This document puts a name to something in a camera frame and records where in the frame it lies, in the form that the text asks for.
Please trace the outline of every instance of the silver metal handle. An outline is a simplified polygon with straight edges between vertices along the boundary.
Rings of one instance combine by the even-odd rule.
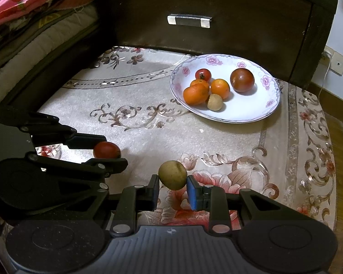
[[[212,17],[190,15],[190,14],[171,14],[168,15],[169,25],[186,25],[198,26],[201,28],[209,28],[209,23]]]

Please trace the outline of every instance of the round yellowish-brown fruit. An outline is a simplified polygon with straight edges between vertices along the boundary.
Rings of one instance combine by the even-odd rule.
[[[206,101],[207,108],[212,111],[218,111],[222,108],[222,98],[217,94],[211,94]]]
[[[159,168],[159,178],[168,189],[177,191],[187,184],[187,170],[178,161],[167,161]]]

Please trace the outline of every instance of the oval plate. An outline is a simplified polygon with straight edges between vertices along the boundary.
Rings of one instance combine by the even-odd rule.
[[[211,111],[205,104],[191,107],[184,101],[183,90],[196,79],[196,71],[202,68],[210,70],[210,83],[222,78],[230,85],[230,96],[219,111]],[[253,73],[255,84],[249,92],[237,93],[232,89],[230,74],[237,68],[246,68]],[[278,107],[281,97],[276,80],[265,69],[247,59],[224,54],[200,55],[179,64],[170,76],[170,88],[180,104],[191,112],[223,123],[250,123],[266,118]]]

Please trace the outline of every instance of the orange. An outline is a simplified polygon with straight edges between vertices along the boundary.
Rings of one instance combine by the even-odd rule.
[[[206,87],[201,84],[197,83],[192,85],[191,87],[187,87],[183,91],[183,98],[188,105],[198,105],[207,100],[209,97],[209,91]]]
[[[206,89],[209,91],[209,83],[208,83],[206,80],[203,80],[203,79],[195,79],[195,80],[193,80],[193,81],[190,83],[190,87],[191,87],[192,85],[197,84],[197,83],[203,84],[203,85],[206,87]]]
[[[211,83],[211,93],[226,99],[230,95],[230,85],[223,79],[215,79]]]

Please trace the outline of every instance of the electrical outlet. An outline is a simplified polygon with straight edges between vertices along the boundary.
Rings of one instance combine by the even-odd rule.
[[[324,51],[332,55],[330,70],[336,72],[339,76],[343,75],[343,55],[336,52],[333,48],[326,46]],[[329,59],[326,56],[322,56],[320,62],[323,65],[329,65]]]

